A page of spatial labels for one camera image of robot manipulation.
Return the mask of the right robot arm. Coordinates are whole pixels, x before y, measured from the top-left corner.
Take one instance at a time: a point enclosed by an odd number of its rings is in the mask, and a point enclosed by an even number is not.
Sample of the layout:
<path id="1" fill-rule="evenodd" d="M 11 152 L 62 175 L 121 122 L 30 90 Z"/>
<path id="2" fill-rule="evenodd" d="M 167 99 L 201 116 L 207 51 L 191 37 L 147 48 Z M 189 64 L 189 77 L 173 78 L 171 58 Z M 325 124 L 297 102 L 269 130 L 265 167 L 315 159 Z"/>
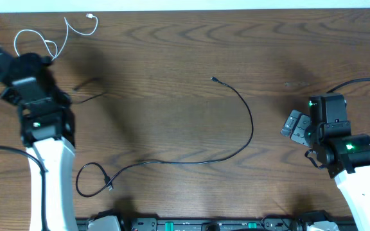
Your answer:
<path id="1" fill-rule="evenodd" d="M 326 169 L 345 198 L 358 230 L 370 230 L 370 136 L 353 135 L 339 93 L 311 96 L 309 114 L 293 110 L 281 134 L 308 147 L 310 162 Z"/>

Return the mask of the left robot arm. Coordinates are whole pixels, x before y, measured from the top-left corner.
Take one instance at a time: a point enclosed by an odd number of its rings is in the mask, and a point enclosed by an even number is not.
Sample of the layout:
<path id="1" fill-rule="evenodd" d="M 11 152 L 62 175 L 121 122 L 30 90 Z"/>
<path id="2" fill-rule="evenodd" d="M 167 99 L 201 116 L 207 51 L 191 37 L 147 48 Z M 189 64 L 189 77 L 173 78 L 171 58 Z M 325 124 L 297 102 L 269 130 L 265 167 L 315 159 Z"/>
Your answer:
<path id="1" fill-rule="evenodd" d="M 72 169 L 75 116 L 71 98 L 49 70 L 52 61 L 36 53 L 17 57 L 0 46 L 0 98 L 17 108 L 24 150 L 0 150 L 28 158 L 31 175 L 30 230 L 77 230 Z"/>

